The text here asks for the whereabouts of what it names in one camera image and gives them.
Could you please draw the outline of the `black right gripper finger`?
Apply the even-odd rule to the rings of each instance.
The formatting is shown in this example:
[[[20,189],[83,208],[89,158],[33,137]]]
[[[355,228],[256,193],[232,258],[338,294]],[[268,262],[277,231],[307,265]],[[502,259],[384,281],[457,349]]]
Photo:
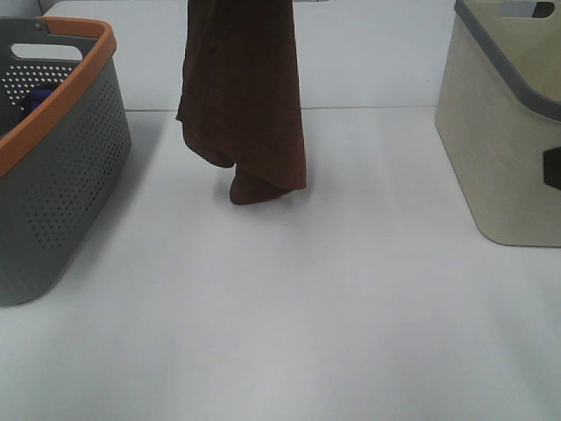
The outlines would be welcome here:
[[[561,147],[555,147],[543,152],[543,182],[561,190]]]

